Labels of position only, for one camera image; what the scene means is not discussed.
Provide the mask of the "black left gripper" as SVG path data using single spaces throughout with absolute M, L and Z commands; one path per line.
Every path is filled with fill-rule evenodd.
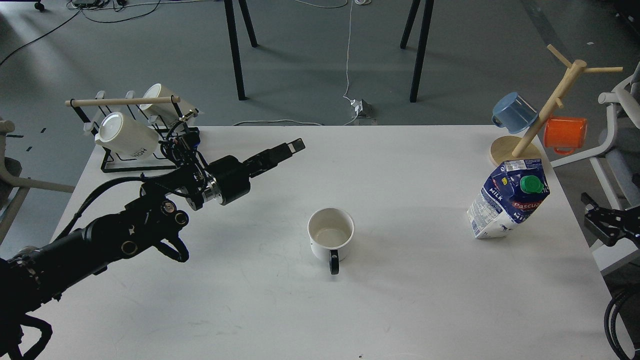
M 243 163 L 233 155 L 226 155 L 206 165 L 208 180 L 203 199 L 215 199 L 220 205 L 228 205 L 250 191 L 249 173 L 266 173 L 279 163 L 291 158 L 306 148 L 299 137 L 288 143 L 263 150 Z

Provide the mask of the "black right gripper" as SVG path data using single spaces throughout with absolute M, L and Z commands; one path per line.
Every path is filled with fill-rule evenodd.
M 621 239 L 640 246 L 639 206 L 626 210 L 601 207 L 588 193 L 581 193 L 580 200 L 586 212 L 583 224 L 605 246 L 612 248 Z

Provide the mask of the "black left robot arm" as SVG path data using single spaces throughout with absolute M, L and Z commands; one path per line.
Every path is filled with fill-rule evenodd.
M 189 250 L 179 232 L 189 216 L 169 200 L 169 194 L 184 198 L 193 210 L 211 199 L 227 205 L 250 191 L 250 180 L 291 158 L 306 147 L 298 138 L 239 161 L 227 155 L 206 163 L 198 151 L 197 130 L 176 132 L 172 126 L 159 142 L 173 171 L 147 177 L 113 178 L 96 187 L 58 237 L 41 248 L 19 251 L 1 260 L 1 354 L 12 360 L 34 360 L 45 349 L 51 325 L 30 315 L 41 305 L 60 300 L 64 291 L 91 275 L 98 275 L 112 262 L 133 258 L 155 248 L 168 258 L 184 263 Z M 94 219 L 86 227 L 74 228 L 83 212 L 110 188 L 126 182 L 141 182 L 139 197 L 124 210 Z

